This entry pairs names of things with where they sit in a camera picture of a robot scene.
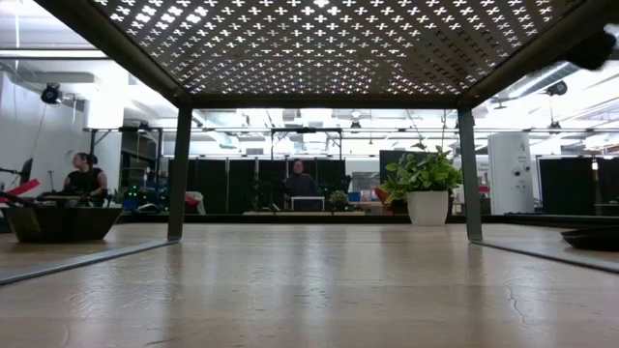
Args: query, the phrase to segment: potted plant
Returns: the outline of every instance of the potted plant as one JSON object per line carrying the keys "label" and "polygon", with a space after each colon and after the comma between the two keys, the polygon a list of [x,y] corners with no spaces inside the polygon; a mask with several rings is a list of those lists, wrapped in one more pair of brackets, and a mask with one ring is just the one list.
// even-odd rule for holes
{"label": "potted plant", "polygon": [[348,206],[348,194],[342,190],[337,190],[329,196],[329,203],[336,211],[343,211]]}
{"label": "potted plant", "polygon": [[[427,152],[424,144],[414,147]],[[412,154],[404,155],[399,162],[389,163],[386,169],[395,172],[381,189],[389,193],[386,203],[407,200],[408,215],[415,225],[440,226],[445,224],[449,209],[449,192],[462,184],[462,173],[455,169],[450,151],[436,146],[436,153],[427,153],[422,160]]]}

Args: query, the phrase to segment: table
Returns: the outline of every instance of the table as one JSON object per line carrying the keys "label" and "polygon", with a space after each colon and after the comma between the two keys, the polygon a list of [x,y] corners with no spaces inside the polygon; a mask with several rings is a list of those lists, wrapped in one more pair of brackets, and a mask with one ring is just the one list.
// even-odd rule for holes
{"label": "table", "polygon": [[315,196],[315,197],[290,197],[290,201],[292,202],[292,210],[294,210],[294,201],[295,200],[319,200],[322,202],[322,210],[325,210],[325,197]]}

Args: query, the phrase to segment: man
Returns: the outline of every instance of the man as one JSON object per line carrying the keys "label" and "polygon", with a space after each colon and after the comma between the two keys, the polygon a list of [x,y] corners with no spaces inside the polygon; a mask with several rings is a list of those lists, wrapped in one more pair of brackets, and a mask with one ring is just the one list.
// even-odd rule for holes
{"label": "man", "polygon": [[[292,175],[286,179],[286,187],[290,190],[290,194],[295,197],[314,197],[321,196],[318,192],[318,185],[313,178],[303,172],[303,162],[299,159],[294,161]],[[315,207],[315,202],[311,201],[296,201],[295,210],[308,211]]]}

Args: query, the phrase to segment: white planter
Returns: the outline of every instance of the white planter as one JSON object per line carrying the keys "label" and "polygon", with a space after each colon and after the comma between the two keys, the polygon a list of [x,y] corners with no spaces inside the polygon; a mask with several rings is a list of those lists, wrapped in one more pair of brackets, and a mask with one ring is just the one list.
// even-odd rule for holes
{"label": "white planter", "polygon": [[407,193],[408,215],[416,226],[442,226],[447,219],[447,191]]}

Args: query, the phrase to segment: woman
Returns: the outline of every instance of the woman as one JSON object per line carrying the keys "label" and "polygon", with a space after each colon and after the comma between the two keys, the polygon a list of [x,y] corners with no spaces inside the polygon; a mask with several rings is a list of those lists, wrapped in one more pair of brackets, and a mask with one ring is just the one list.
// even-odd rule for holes
{"label": "woman", "polygon": [[65,179],[65,190],[74,191],[80,194],[87,194],[95,202],[101,201],[107,195],[107,176],[100,168],[95,168],[97,157],[93,156],[93,171],[90,172],[88,163],[90,155],[78,153],[74,156],[72,164],[76,171],[72,172]]}

